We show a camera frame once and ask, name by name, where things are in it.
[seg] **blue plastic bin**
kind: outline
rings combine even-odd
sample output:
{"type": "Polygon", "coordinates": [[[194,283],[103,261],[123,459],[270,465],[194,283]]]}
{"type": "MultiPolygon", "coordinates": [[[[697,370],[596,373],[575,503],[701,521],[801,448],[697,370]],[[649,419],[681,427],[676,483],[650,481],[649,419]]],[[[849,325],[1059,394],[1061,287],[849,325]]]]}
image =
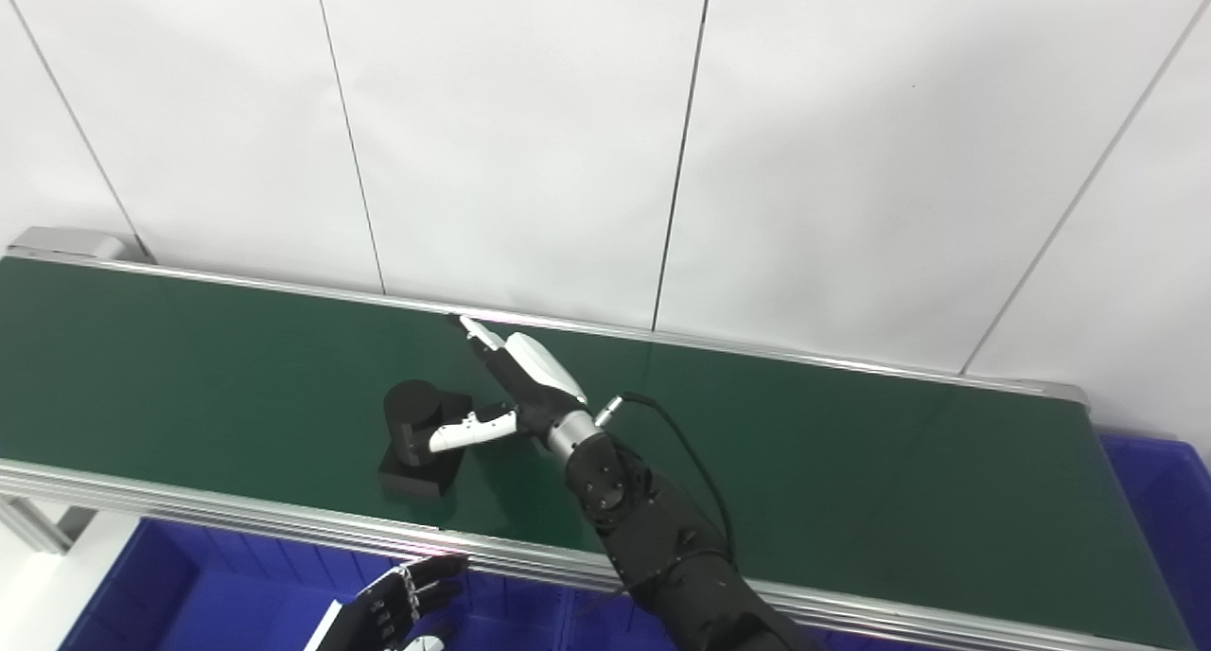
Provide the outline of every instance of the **blue plastic bin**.
{"type": "MultiPolygon", "coordinates": [[[[1190,445],[1103,436],[1109,460],[1201,651],[1211,651],[1211,477],[1190,445]]],[[[62,651],[299,651],[333,599],[394,564],[260,536],[145,520],[62,651]]],[[[652,616],[620,597],[467,574],[466,594],[423,626],[450,621],[450,649],[673,651],[652,616]]],[[[917,651],[817,632],[832,651],[917,651]]]]}
{"type": "Polygon", "coordinates": [[[1211,474],[1189,444],[1103,436],[1157,565],[1199,651],[1211,651],[1211,474]]]}

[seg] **white fingertip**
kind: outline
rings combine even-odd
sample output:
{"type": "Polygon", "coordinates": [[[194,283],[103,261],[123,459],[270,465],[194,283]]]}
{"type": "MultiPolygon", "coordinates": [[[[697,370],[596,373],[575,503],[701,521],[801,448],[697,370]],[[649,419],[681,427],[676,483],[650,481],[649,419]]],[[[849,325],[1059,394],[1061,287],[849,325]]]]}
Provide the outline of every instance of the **white fingertip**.
{"type": "Polygon", "coordinates": [[[495,440],[517,432],[517,413],[510,410],[501,417],[481,422],[475,414],[467,415],[461,424],[446,424],[437,427],[429,439],[430,453],[444,453],[446,449],[466,448],[486,440],[495,440]]]}
{"type": "Polygon", "coordinates": [[[459,323],[463,323],[463,328],[466,328],[469,335],[483,341],[490,350],[498,350],[505,345],[505,341],[500,336],[497,336],[495,333],[488,330],[483,324],[476,323],[475,319],[467,318],[466,315],[459,315],[459,323]]]}
{"type": "Polygon", "coordinates": [[[436,636],[421,635],[412,639],[412,643],[403,647],[403,651],[442,651],[446,644],[436,636]]]}

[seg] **white floor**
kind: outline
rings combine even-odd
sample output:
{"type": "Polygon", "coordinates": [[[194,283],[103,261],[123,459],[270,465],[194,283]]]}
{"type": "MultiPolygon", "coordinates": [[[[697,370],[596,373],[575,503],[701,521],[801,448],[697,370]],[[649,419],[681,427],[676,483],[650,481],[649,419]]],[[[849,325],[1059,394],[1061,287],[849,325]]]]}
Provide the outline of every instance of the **white floor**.
{"type": "MultiPolygon", "coordinates": [[[[54,518],[64,511],[39,506],[54,518]]],[[[137,524],[137,517],[98,513],[65,557],[34,553],[0,528],[0,649],[59,647],[137,524]]]]}

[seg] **robotic arm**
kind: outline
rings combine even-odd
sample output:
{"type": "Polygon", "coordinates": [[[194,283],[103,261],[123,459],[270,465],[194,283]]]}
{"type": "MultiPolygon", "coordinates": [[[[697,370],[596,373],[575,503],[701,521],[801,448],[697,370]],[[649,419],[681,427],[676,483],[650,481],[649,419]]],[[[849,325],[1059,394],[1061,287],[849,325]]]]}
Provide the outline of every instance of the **robotic arm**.
{"type": "Polygon", "coordinates": [[[466,316],[457,322],[515,404],[438,427],[431,451],[512,432],[550,449],[624,588],[660,618],[678,649],[822,651],[748,587],[727,540],[696,505],[604,431],[621,397],[595,419],[579,385],[538,341],[521,333],[503,341],[466,316]]]}

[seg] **panel seam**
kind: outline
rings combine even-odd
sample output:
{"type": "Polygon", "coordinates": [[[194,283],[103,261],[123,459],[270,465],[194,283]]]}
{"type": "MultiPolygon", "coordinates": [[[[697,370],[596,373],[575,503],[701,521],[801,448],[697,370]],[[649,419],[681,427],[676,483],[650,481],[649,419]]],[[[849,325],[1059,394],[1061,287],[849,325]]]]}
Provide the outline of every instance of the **panel seam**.
{"type": "Polygon", "coordinates": [[[1165,58],[1160,62],[1160,65],[1157,68],[1157,71],[1152,75],[1152,79],[1148,80],[1148,83],[1144,86],[1143,92],[1140,93],[1140,97],[1136,99],[1135,104],[1131,105],[1131,109],[1127,111],[1127,115],[1119,125],[1119,128],[1110,137],[1110,142],[1107,143],[1107,146],[1098,155],[1098,159],[1095,161],[1094,167],[1090,168],[1089,175],[1085,175],[1085,180],[1081,182],[1081,185],[1077,189],[1077,194],[1074,194],[1072,200],[1069,200],[1068,207],[1064,208],[1063,214],[1060,214],[1060,219],[1057,219],[1054,227],[1051,227],[1051,232],[1048,232],[1048,236],[1043,240],[1043,246],[1039,247],[1037,253],[1034,253],[1034,258],[1031,259],[1028,266],[1026,266],[1026,271],[1022,272],[1021,277],[1018,277],[1017,284],[1014,284],[1014,288],[1009,293],[1009,296],[1005,298],[1004,303],[1001,303],[1001,306],[999,307],[999,310],[997,310],[997,313],[993,316],[992,322],[988,323],[988,328],[986,328],[983,335],[981,335],[980,341],[976,341],[975,348],[971,351],[971,353],[968,355],[968,358],[963,363],[963,367],[959,368],[960,375],[968,374],[969,368],[971,368],[971,364],[976,361],[983,346],[988,344],[988,340],[997,330],[998,324],[1000,324],[1001,321],[1005,318],[1009,307],[1014,305],[1014,301],[1016,301],[1018,294],[1021,294],[1022,289],[1026,288],[1027,281],[1031,280],[1031,276],[1034,275],[1034,270],[1039,266],[1040,260],[1043,260],[1043,258],[1045,258],[1045,255],[1048,254],[1048,250],[1051,249],[1051,244],[1054,244],[1054,242],[1056,241],[1056,236],[1058,236],[1060,230],[1063,230],[1064,225],[1068,224],[1069,217],[1073,215],[1073,212],[1077,211],[1078,206],[1080,206],[1081,200],[1085,198],[1085,194],[1089,194],[1090,185],[1094,185],[1094,182],[1097,180],[1098,175],[1101,175],[1102,167],[1106,167],[1106,161],[1117,150],[1119,142],[1123,139],[1124,134],[1126,134],[1127,129],[1131,128],[1131,125],[1136,120],[1136,116],[1138,116],[1140,110],[1143,109],[1144,104],[1147,104],[1148,98],[1152,97],[1152,93],[1157,88],[1157,85],[1165,76],[1165,73],[1167,73],[1169,65],[1173,63],[1173,59],[1176,59],[1177,53],[1182,50],[1182,46],[1184,46],[1186,41],[1189,39],[1190,33],[1194,31],[1194,27],[1198,27],[1199,21],[1206,12],[1209,4],[1211,4],[1211,0],[1203,0],[1199,4],[1199,6],[1194,10],[1193,17],[1190,17],[1189,22],[1187,22],[1181,34],[1177,35],[1176,42],[1173,42],[1173,46],[1169,48],[1169,53],[1165,54],[1165,58]]]}
{"type": "Polygon", "coordinates": [[[698,86],[698,64],[702,58],[702,35],[706,33],[706,11],[711,0],[702,0],[702,13],[698,23],[698,41],[694,44],[694,65],[689,74],[689,94],[685,99],[685,119],[682,122],[681,144],[677,148],[677,168],[673,173],[673,194],[668,202],[668,221],[665,225],[665,246],[660,255],[660,276],[656,280],[656,299],[652,307],[652,330],[656,332],[656,322],[660,319],[660,298],[665,289],[665,271],[668,267],[668,244],[673,236],[673,215],[677,212],[677,195],[681,190],[682,167],[685,161],[685,142],[689,137],[689,120],[694,110],[694,90],[698,86]]]}
{"type": "Polygon", "coordinates": [[[362,212],[366,215],[366,231],[371,238],[371,250],[374,254],[374,269],[379,277],[379,292],[386,296],[386,283],[383,280],[383,260],[378,253],[378,241],[374,237],[374,224],[371,219],[371,206],[366,198],[366,183],[362,180],[362,165],[357,160],[357,144],[354,142],[354,126],[349,121],[349,105],[345,103],[345,86],[340,80],[340,68],[337,65],[337,48],[332,44],[332,29],[328,27],[328,8],[320,1],[320,18],[323,19],[323,36],[328,41],[328,57],[332,59],[332,74],[337,80],[337,96],[340,98],[340,115],[345,120],[345,134],[349,137],[349,152],[354,159],[354,173],[357,175],[357,191],[362,197],[362,212]]]}
{"type": "Polygon", "coordinates": [[[109,190],[109,195],[114,198],[117,211],[121,212],[122,219],[126,220],[126,227],[131,229],[131,236],[134,237],[134,244],[139,247],[139,250],[142,250],[143,255],[145,255],[148,260],[155,263],[155,255],[151,254],[151,249],[148,249],[147,242],[143,241],[143,237],[139,236],[138,229],[134,227],[134,220],[131,219],[130,211],[126,211],[122,198],[117,195],[117,189],[114,189],[114,182],[110,180],[109,173],[105,172],[105,168],[101,163],[101,159],[92,146],[88,134],[84,132],[84,125],[80,122],[80,117],[76,116],[71,103],[68,102],[68,96],[63,92],[63,86],[61,86],[59,79],[51,69],[51,63],[46,59],[42,47],[38,44],[38,39],[34,38],[34,31],[30,29],[29,22],[25,21],[25,15],[21,11],[21,7],[17,6],[17,0],[8,0],[8,5],[12,6],[13,13],[17,15],[17,21],[21,23],[22,30],[25,31],[25,38],[29,39],[29,45],[33,46],[34,53],[38,54],[38,61],[42,64],[42,70],[46,71],[46,76],[51,80],[51,85],[54,86],[54,92],[58,94],[59,102],[63,103],[63,108],[68,113],[68,117],[70,117],[71,125],[76,129],[81,142],[84,142],[84,146],[88,151],[88,156],[91,157],[93,166],[97,168],[97,172],[101,173],[101,180],[105,183],[105,189],[109,190]]]}

